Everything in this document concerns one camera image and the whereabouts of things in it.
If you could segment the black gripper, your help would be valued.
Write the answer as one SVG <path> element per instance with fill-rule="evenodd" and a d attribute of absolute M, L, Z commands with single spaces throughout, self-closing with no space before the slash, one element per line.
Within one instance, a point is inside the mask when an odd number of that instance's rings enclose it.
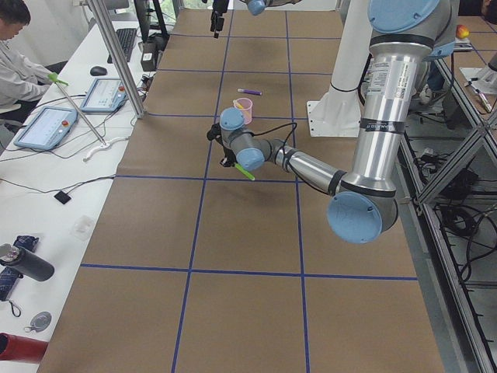
<path fill-rule="evenodd" d="M 220 145 L 222 146 L 224 151 L 224 157 L 221 159 L 220 165 L 223 167 L 235 167 L 237 162 L 235 161 L 234 152 L 224 144 L 224 141 Z"/>
<path fill-rule="evenodd" d="M 214 33 L 214 38 L 218 38 L 224 27 L 222 17 L 228 11 L 229 0 L 213 0 L 212 13 L 210 16 L 210 31 Z"/>

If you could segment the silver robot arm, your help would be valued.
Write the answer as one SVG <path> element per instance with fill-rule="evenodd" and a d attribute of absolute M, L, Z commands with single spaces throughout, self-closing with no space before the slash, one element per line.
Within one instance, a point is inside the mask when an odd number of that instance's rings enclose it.
<path fill-rule="evenodd" d="M 285 141 L 254 134 L 231 107 L 207 132 L 224 166 L 248 173 L 272 162 L 330 196 L 327 219 L 341 239 L 374 241 L 397 220 L 391 172 L 417 81 L 427 61 L 454 48 L 456 1 L 343 1 L 342 38 L 329 90 L 308 104 L 310 132 L 355 138 L 350 171 L 332 167 Z"/>

